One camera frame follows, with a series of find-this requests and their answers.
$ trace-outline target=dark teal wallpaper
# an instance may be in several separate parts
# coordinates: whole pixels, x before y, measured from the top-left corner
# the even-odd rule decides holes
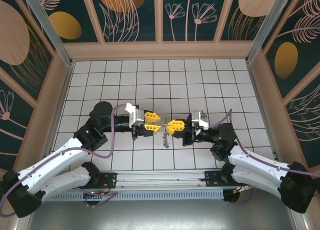
[[[266,53],[282,97],[320,61],[320,0],[299,0]]]
[[[281,11],[281,13],[280,13],[277,21],[276,21],[275,24],[273,25],[273,27],[272,27],[272,29],[270,30],[268,36],[265,38],[265,40],[264,40],[264,42],[263,42],[263,44],[262,44],[262,48],[263,48],[263,49],[265,48],[265,46],[266,46],[266,44],[268,43],[268,41],[269,41],[269,39],[271,38],[271,36],[273,35],[275,28],[278,26],[278,24],[279,24],[280,20],[282,19],[284,13],[286,12],[287,8],[289,7],[291,1],[292,1],[292,0],[288,0],[288,1],[286,2],[285,6],[283,7],[283,9],[282,9],[282,11]]]
[[[309,168],[320,164],[320,75],[287,106]]]
[[[233,0],[221,40],[253,40],[274,0]]]
[[[155,41],[155,0],[93,0],[105,42]]]
[[[163,0],[163,40],[213,40],[224,0]]]
[[[16,161],[33,108],[0,80],[0,169]]]
[[[52,56],[15,0],[0,12],[0,67],[37,100]]]

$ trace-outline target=wooden trim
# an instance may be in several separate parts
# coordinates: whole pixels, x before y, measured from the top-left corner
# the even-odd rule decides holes
[[[272,46],[274,40],[276,39],[277,35],[279,34],[279,32],[281,31],[282,27],[284,26],[284,24],[286,23],[289,15],[291,14],[291,12],[293,11],[293,9],[295,8],[296,4],[299,2],[299,0],[292,0],[289,7],[286,9],[285,14],[283,15],[282,19],[280,20],[279,24],[276,26],[276,28],[274,29],[274,32],[272,34],[272,36],[270,37],[268,43],[265,45],[264,49],[263,49],[263,53],[266,54],[270,47]]]
[[[286,106],[293,100],[308,84],[310,84],[320,74],[319,63],[283,98],[282,103]]]
[[[43,146],[64,82],[66,65],[56,54],[52,59],[46,82],[42,86],[37,108],[34,109],[13,169],[20,171],[43,158]]]
[[[7,72],[0,67],[0,79],[9,86],[15,93],[17,93],[25,102],[33,108],[36,108],[36,100],[26,92]]]
[[[39,27],[38,23],[35,21],[35,19],[32,16],[32,14],[29,12],[29,10],[26,7],[24,1],[23,0],[15,0],[15,1],[19,5],[19,7],[21,8],[22,12],[25,14],[26,18],[29,20],[29,22],[32,25],[32,27],[35,29],[35,31],[38,34],[38,36],[40,37],[40,39],[43,41],[44,45],[46,46],[46,48],[48,49],[50,54],[52,56],[54,56],[55,55],[54,49],[52,48],[52,46],[51,46],[50,42],[48,41],[47,37],[45,36],[45,34],[42,32],[42,30]]]
[[[220,17],[219,17],[219,22],[218,22],[218,25],[217,25],[216,30],[215,30],[215,34],[214,34],[215,36],[213,38],[214,43],[216,43],[216,42],[221,40],[221,36],[222,36],[222,33],[223,33],[224,29],[225,29],[225,24],[227,22],[227,19],[228,19],[229,12],[230,12],[231,5],[232,5],[233,1],[234,0],[224,0],[224,2],[223,2],[221,14],[220,14]]]
[[[100,23],[98,16],[96,14],[95,6],[93,0],[83,0],[86,6],[86,10],[88,11],[89,18],[95,32],[96,38],[99,44],[103,44],[105,42],[103,33],[100,28]]]

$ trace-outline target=small metal object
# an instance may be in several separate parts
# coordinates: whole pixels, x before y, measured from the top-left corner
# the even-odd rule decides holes
[[[164,127],[164,132],[163,132],[163,136],[162,136],[162,139],[163,139],[163,146],[168,149],[169,148],[169,143],[168,143],[168,136],[169,136],[169,133],[166,129],[166,125],[167,125],[167,117],[165,118],[165,124],[163,124],[163,127]]]
[[[202,110],[201,111],[201,117],[203,118],[203,119],[206,119],[208,116],[204,113],[204,111]]]

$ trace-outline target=purple cable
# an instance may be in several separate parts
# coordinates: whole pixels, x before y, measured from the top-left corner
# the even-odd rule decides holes
[[[28,178],[28,176],[31,176],[32,174],[34,174],[38,169],[40,169],[41,167],[43,167],[44,165],[46,165],[47,163],[49,163],[50,161],[52,161],[53,159],[55,159],[56,157],[58,157],[59,155],[61,154],[64,154],[68,151],[72,151],[72,150],[82,150],[82,151],[85,151],[87,153],[90,153],[94,156],[97,156],[99,158],[102,158],[102,159],[107,159],[107,158],[110,158],[111,155],[113,154],[114,152],[114,148],[115,148],[115,136],[116,136],[116,133],[115,133],[115,111],[118,109],[118,108],[121,108],[121,107],[125,107],[126,105],[125,104],[120,104],[118,106],[116,106],[115,108],[112,109],[111,111],[111,150],[110,150],[110,153],[107,155],[107,156],[102,156],[100,154],[96,154],[95,152],[92,152],[88,149],[83,149],[83,148],[79,148],[79,147],[75,147],[75,148],[68,148],[68,149],[65,149],[55,155],[53,155],[52,157],[48,158],[46,161],[44,161],[43,163],[39,164],[39,166],[37,166],[36,168],[34,168],[32,171],[30,171],[26,176],[24,176],[22,179],[20,179],[18,182],[16,182],[2,197],[1,201],[0,201],[0,217],[2,218],[9,218],[13,215],[15,215],[15,212],[11,213],[11,214],[4,214],[2,213],[2,209],[3,209],[3,206],[5,204],[5,200],[6,198],[9,196],[9,194],[19,185],[21,184],[24,180],[26,180]]]

